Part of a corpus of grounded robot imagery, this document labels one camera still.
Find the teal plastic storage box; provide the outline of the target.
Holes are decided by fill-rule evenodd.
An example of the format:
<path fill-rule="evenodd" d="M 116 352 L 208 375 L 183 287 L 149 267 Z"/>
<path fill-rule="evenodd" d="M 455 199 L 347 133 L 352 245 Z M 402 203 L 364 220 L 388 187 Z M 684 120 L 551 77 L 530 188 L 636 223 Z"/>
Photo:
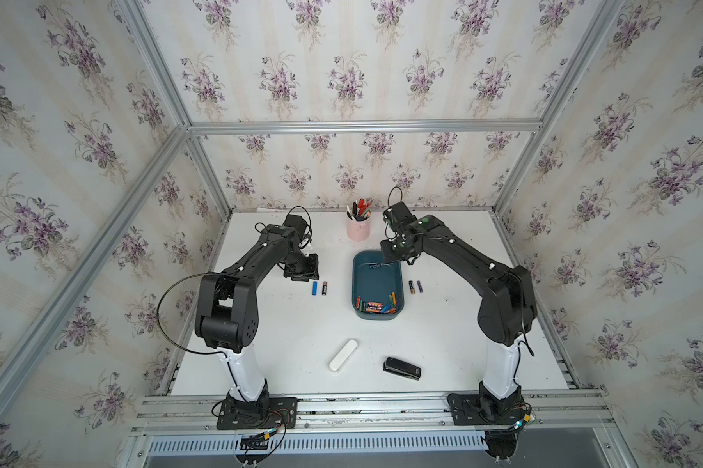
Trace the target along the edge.
<path fill-rule="evenodd" d="M 361 251 L 353 258 L 351 303 L 359 318 L 390 321 L 405 305 L 399 262 L 385 261 L 380 250 Z"/>

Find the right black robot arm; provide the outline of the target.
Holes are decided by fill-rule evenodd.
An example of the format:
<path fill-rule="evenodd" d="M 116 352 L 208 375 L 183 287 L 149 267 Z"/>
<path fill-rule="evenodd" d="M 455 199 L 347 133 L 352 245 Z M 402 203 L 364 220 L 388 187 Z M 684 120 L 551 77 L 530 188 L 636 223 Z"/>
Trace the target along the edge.
<path fill-rule="evenodd" d="M 402 201 L 386 208 L 383 218 L 394 234 L 381 242 L 386 261 L 412 265 L 421 255 L 430 255 L 479 294 L 476 320 L 482 335 L 490 340 L 480 390 L 497 401 L 517 395 L 520 351 L 529 346 L 527 333 L 538 315 L 529 271 L 521 265 L 510 267 L 495 261 L 436 216 L 418 218 Z"/>

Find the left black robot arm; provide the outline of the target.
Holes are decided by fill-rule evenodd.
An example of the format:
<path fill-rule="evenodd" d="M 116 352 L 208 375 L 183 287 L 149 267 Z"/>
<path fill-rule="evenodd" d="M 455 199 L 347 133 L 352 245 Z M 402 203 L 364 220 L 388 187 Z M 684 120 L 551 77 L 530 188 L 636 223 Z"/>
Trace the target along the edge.
<path fill-rule="evenodd" d="M 235 401 L 258 406 L 269 398 L 252 347 L 259 327 L 257 292 L 276 267 L 294 282 L 318 280 L 318 255 L 304 252 L 311 240 L 311 220 L 289 213 L 283 223 L 265 225 L 233 265 L 201 277 L 195 335 L 209 355 L 220 358 L 233 383 L 228 396 Z"/>

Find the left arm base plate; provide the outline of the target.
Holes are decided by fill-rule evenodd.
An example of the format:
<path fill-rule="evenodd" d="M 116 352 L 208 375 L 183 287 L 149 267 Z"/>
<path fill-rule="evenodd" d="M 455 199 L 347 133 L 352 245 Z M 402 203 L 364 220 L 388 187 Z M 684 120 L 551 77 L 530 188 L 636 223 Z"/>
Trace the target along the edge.
<path fill-rule="evenodd" d="M 299 400 L 275 398 L 244 402 L 228 397 L 217 411 L 218 430 L 293 429 L 296 425 Z"/>

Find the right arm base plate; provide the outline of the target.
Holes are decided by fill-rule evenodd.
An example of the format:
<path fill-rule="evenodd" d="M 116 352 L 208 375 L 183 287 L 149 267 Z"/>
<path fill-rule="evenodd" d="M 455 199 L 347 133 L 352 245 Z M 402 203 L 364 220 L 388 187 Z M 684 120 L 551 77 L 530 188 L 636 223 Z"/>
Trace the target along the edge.
<path fill-rule="evenodd" d="M 446 397 L 456 426 L 487 426 L 522 428 L 531 421 L 531 406 L 523 399 L 522 388 L 505 399 L 497 399 L 488 391 L 478 394 L 450 393 Z"/>

